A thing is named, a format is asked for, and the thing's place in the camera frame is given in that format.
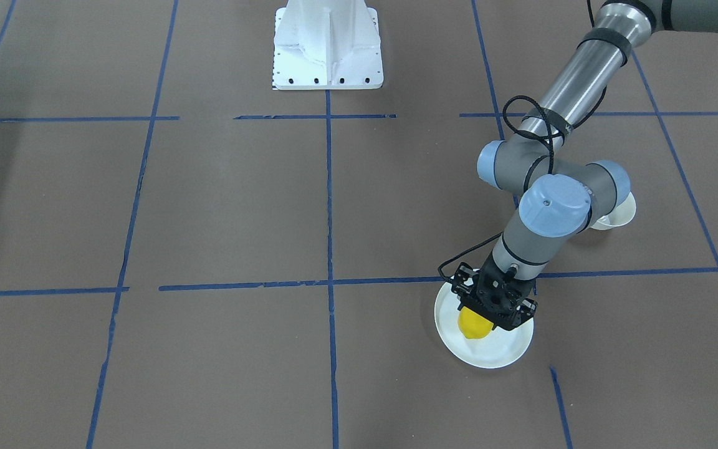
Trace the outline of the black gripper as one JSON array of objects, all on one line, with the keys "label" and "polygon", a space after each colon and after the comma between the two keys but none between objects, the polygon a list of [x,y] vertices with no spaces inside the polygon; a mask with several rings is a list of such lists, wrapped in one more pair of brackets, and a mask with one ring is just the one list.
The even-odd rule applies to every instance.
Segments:
[{"label": "black gripper", "polygon": [[538,302],[528,295],[534,279],[517,278],[520,265],[501,270],[488,259],[475,270],[461,262],[451,278],[451,292],[459,296],[461,309],[469,309],[505,331],[518,329],[534,318]]}]

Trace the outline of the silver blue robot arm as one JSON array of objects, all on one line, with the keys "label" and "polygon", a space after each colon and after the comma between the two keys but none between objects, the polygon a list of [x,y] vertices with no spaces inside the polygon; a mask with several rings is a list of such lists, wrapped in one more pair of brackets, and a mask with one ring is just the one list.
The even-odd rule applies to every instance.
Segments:
[{"label": "silver blue robot arm", "polygon": [[515,330],[530,321],[535,280],[561,247],[626,202],[627,171],[611,161],[574,165],[556,159],[571,133],[598,108],[613,75],[633,49],[661,31],[718,33],[718,1],[607,1],[592,16],[591,29],[547,93],[535,100],[519,125],[509,105],[502,121],[508,140],[493,140],[477,160],[479,178],[519,197],[519,207],[480,268],[461,263],[446,282],[459,310],[476,313],[493,329]]}]

